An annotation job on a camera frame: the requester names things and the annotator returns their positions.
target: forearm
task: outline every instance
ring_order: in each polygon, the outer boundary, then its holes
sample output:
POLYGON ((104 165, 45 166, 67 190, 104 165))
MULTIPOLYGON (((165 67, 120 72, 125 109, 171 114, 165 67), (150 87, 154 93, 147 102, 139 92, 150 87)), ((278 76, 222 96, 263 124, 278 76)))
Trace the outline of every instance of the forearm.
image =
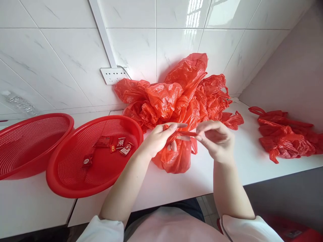
POLYGON ((150 160, 151 157, 139 149, 133 154, 107 195, 101 218, 122 221, 126 226, 150 160))
POLYGON ((214 162, 213 190, 217 211, 222 217, 255 219, 249 198, 239 180, 234 162, 214 162))

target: electrical outlet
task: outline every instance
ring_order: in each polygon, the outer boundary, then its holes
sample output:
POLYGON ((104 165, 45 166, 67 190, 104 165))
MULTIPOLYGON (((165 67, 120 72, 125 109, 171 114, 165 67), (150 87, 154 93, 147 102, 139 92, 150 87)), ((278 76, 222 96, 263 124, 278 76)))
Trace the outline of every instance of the electrical outlet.
POLYGON ((129 78, 121 67, 101 68, 101 73, 107 85, 114 85, 123 78, 129 78))

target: white countertop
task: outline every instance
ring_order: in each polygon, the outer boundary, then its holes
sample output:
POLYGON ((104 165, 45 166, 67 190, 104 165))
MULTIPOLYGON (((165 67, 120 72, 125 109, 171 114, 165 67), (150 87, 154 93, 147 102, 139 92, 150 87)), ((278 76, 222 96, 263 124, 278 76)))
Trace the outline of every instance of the white countertop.
MULTIPOLYGON (((109 113, 71 116, 77 128, 109 113)), ((0 129, 22 120, 0 122, 0 129)), ((66 224, 75 201, 54 194, 47 185, 45 172, 21 180, 0 180, 0 239, 66 224)))
MULTIPOLYGON (((245 123, 234 131, 236 136, 235 159, 243 185, 293 174, 323 166, 323 155, 300 159, 280 159, 275 164, 269 159, 258 138, 257 115, 248 111, 245 104, 232 103, 226 110, 241 113, 245 123)), ((110 115, 121 114, 113 111, 110 115)), ((78 199, 69 226, 89 222, 99 213, 109 189, 87 198, 78 199)), ((168 174, 152 162, 140 189, 133 211, 155 207, 213 192, 213 160, 208 151, 198 143, 197 155, 191 155, 191 168, 184 174, 168 174)))

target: white shirt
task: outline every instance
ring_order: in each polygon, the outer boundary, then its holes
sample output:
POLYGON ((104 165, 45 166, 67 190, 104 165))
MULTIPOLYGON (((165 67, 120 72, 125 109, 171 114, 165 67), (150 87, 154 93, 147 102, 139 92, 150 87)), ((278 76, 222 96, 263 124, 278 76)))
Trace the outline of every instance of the white shirt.
MULTIPOLYGON (((232 218, 220 220, 222 235, 215 228, 179 208, 160 207, 136 228, 128 242, 216 241, 216 242, 282 242, 279 235, 259 216, 255 220, 232 218)), ((94 216, 77 242, 123 242, 124 227, 120 221, 100 220, 94 216)))

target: person's left hand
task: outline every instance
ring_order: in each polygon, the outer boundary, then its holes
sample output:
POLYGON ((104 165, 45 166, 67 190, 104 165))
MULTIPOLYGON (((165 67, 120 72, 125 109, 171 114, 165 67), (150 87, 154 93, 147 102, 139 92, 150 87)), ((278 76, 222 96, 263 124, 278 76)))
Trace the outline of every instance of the person's left hand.
MULTIPOLYGON (((147 153, 151 158, 155 157, 156 154, 164 148, 166 145, 167 139, 176 131, 177 128, 184 128, 187 126, 185 123, 166 123, 169 125, 169 128, 164 130, 165 124, 157 125, 152 132, 147 136, 147 138, 140 145, 138 150, 141 152, 147 153)), ((177 138, 188 140, 189 137, 178 136, 177 138)), ((172 149, 176 151, 177 146, 176 142, 173 141, 169 146, 168 150, 172 149)))

